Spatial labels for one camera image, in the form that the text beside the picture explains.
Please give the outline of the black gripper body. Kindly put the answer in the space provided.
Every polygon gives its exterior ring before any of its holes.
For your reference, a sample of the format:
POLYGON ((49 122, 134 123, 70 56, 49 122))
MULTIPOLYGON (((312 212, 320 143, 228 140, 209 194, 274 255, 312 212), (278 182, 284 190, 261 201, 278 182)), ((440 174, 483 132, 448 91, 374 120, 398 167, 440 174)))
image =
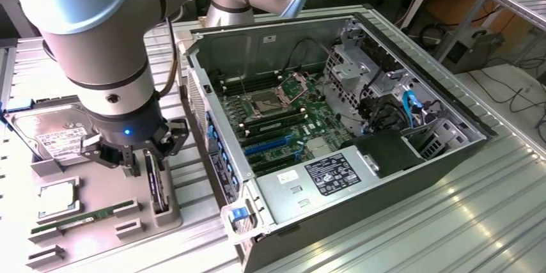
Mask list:
POLYGON ((159 144, 169 131, 167 122, 158 111, 143 111, 122 116, 103 116, 89 112, 98 132, 111 145, 143 149, 159 144))

